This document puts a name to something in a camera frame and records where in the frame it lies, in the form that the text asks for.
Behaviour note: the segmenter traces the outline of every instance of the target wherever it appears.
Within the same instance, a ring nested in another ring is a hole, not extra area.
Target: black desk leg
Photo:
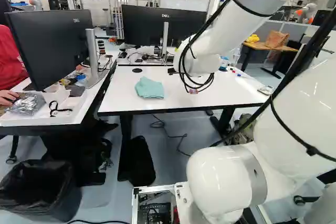
[[[249,62],[249,60],[250,60],[250,58],[251,58],[251,48],[250,47],[246,47],[246,53],[245,53],[245,59],[244,59],[244,61],[243,61],[243,65],[241,66],[241,71],[243,71],[243,72],[245,72],[245,70],[246,70],[246,68],[247,68],[247,64],[248,64],[248,62]]]
[[[132,119],[133,115],[121,115],[120,126],[122,133],[121,151],[119,158],[119,169],[118,169],[118,181],[125,181],[128,178],[128,160],[127,160],[127,149],[128,141],[132,137]]]
[[[218,131],[221,137],[228,134],[230,120],[234,112],[235,112],[234,107],[226,107],[225,109],[223,109],[223,112],[219,120],[215,116],[210,117],[212,125]]]
[[[273,75],[274,77],[278,78],[278,79],[281,79],[281,76],[277,75],[277,71],[279,70],[283,60],[285,58],[282,57],[281,55],[279,56],[277,62],[275,63],[275,65],[273,66],[273,69],[272,71],[266,69],[266,68],[260,68],[261,70],[265,71],[265,72],[268,72],[269,74]]]

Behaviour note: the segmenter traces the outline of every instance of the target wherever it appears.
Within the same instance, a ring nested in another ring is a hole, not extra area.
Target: teal cloth
[[[153,81],[147,77],[141,77],[135,85],[138,96],[143,98],[164,98],[163,85],[159,81]]]

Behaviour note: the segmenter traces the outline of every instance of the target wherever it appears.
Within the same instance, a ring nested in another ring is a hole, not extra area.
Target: computer monitor
[[[314,26],[322,25],[323,21],[330,15],[330,13],[330,10],[318,10],[311,24]]]
[[[89,10],[6,14],[22,61],[36,91],[64,78],[88,57]]]
[[[122,5],[125,43],[137,46],[159,46],[163,23],[169,22],[167,46],[196,33],[205,23],[206,12]]]

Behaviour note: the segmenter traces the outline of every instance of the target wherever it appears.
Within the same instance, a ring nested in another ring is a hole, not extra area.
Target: paper bag
[[[271,30],[271,32],[267,36],[265,46],[272,49],[282,47],[286,43],[288,38],[289,34],[283,34],[279,31]]]

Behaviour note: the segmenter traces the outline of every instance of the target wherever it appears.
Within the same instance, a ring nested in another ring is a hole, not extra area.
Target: plastic bottle
[[[227,58],[226,56],[221,56],[220,58],[221,58],[222,64],[220,64],[219,70],[223,71],[223,72],[226,72],[227,71],[227,66],[230,63],[229,58]]]
[[[234,49],[233,57],[232,57],[233,60],[230,63],[230,65],[232,67],[235,67],[238,63],[239,58],[240,58],[240,48],[236,48],[236,49]]]

